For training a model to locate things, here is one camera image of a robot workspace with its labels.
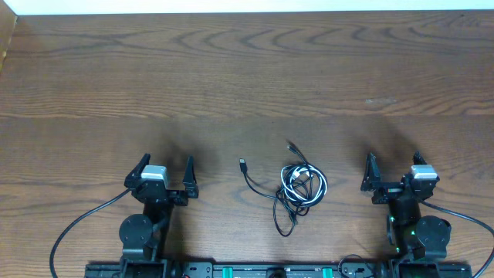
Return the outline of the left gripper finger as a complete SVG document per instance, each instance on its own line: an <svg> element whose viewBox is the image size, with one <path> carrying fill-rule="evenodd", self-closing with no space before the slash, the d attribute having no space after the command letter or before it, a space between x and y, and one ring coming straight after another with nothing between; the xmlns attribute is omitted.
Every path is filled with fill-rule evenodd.
<svg viewBox="0 0 494 278"><path fill-rule="evenodd" d="M150 154L144 154L134 169L126 176L124 180L124 186L126 188L137 188L142 183L141 174L144 171L144 168L149 165L150 159Z"/></svg>
<svg viewBox="0 0 494 278"><path fill-rule="evenodd" d="M188 157L182 184L184 185L185 191L187 192L189 198L198 198L199 189L195 177L193 156Z"/></svg>

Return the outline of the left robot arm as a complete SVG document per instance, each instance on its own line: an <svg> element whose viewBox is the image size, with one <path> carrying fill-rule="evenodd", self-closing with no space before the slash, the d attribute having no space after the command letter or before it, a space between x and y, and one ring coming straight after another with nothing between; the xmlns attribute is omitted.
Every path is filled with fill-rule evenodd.
<svg viewBox="0 0 494 278"><path fill-rule="evenodd" d="M167 168L151 165L150 159L145 154L124 180L124 186L144 209L120 225L119 237L123 243L120 276L182 277L183 264L165 259L163 249L174 208L188 205L191 198L199 195L194 158L187 159L181 190L170 189Z"/></svg>

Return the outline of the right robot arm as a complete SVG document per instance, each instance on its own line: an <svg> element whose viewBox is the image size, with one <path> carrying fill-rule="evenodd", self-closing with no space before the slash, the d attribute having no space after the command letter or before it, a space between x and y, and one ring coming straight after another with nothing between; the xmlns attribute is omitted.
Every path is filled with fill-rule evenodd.
<svg viewBox="0 0 494 278"><path fill-rule="evenodd" d="M440 277L438 262L447 256L451 224L437 216L421 214L419 202L433 196L440 178L419 152L400 181L383 181L376 156L366 156L360 187L372 192L375 205L387 205L387 237L397 255L380 263L378 277Z"/></svg>

